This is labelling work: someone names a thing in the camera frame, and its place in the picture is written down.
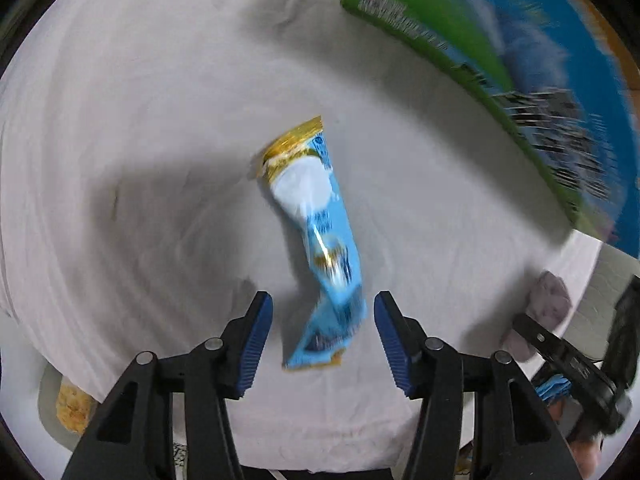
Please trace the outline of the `right hand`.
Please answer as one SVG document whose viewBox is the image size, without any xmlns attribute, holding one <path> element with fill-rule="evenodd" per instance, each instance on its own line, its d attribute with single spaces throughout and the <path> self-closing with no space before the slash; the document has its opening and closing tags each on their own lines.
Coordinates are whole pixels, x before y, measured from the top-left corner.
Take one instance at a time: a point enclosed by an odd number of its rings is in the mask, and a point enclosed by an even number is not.
<svg viewBox="0 0 640 480">
<path fill-rule="evenodd" d="M 551 418 L 559 426 L 565 439 L 568 439 L 570 426 L 578 422 L 579 406 L 571 400 L 561 399 L 548 406 Z M 589 479 L 600 465 L 603 437 L 579 437 L 567 442 L 570 452 L 583 479 Z"/>
</svg>

